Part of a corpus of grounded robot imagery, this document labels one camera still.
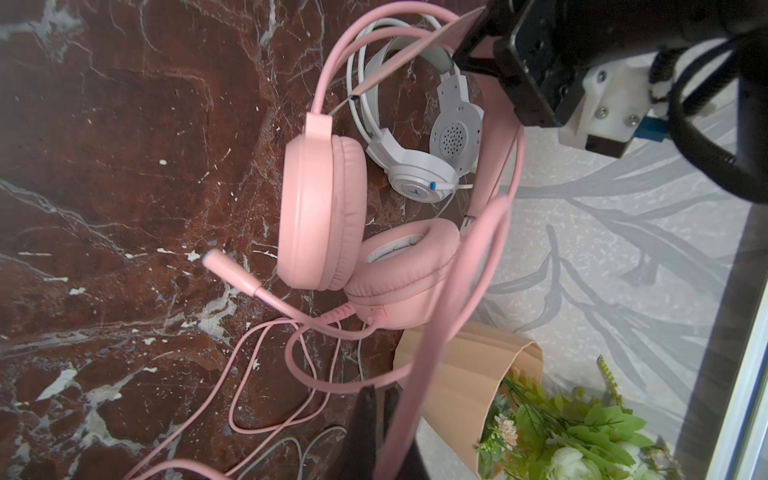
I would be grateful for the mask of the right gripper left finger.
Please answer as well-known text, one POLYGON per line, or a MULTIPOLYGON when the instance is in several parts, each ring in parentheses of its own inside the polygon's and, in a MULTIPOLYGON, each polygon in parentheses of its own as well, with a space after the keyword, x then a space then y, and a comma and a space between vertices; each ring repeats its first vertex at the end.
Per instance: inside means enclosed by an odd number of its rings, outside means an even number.
POLYGON ((377 393, 363 388, 357 397, 349 428, 331 469, 331 479, 371 480, 377 456, 377 393))

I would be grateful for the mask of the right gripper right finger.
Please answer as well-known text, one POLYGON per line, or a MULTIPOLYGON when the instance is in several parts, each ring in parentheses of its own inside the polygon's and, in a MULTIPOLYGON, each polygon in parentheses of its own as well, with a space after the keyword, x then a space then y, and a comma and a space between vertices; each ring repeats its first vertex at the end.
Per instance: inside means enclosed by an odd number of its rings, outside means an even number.
POLYGON ((383 478, 429 479, 415 439, 420 406, 402 397, 398 387, 385 392, 383 478))

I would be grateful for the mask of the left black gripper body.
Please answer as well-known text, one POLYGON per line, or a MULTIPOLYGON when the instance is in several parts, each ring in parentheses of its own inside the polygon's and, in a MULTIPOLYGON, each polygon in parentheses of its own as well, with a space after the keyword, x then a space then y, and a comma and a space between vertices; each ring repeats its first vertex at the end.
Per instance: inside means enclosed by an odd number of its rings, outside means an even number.
POLYGON ((525 126, 562 127, 600 59, 638 51, 650 1, 491 1, 457 47, 461 70, 498 81, 525 126))

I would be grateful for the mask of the pink headphones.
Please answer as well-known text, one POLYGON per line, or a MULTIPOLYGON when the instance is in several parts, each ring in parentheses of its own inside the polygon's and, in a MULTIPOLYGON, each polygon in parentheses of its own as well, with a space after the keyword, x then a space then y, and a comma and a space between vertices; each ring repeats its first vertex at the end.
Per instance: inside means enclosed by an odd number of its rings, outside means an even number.
POLYGON ((510 221, 511 195, 497 182, 509 158, 524 159, 519 121, 505 115, 510 101, 490 81, 481 81, 486 114, 481 126, 480 166, 470 203, 473 224, 466 233, 445 219, 401 225, 371 238, 363 235, 367 193, 366 161, 360 143, 337 136, 323 110, 326 91, 341 63, 369 43, 388 36, 412 38, 410 46, 382 65, 358 89, 378 85, 402 64, 431 46, 456 50, 480 19, 424 2, 378 7, 358 19, 338 40, 317 84, 300 135, 285 149, 277 272, 301 290, 343 291, 346 302, 310 317, 267 291, 226 254, 212 250, 204 266, 242 293, 282 313, 295 328, 338 340, 360 340, 379 329, 403 329, 427 322, 425 365, 466 323, 498 266, 510 221))

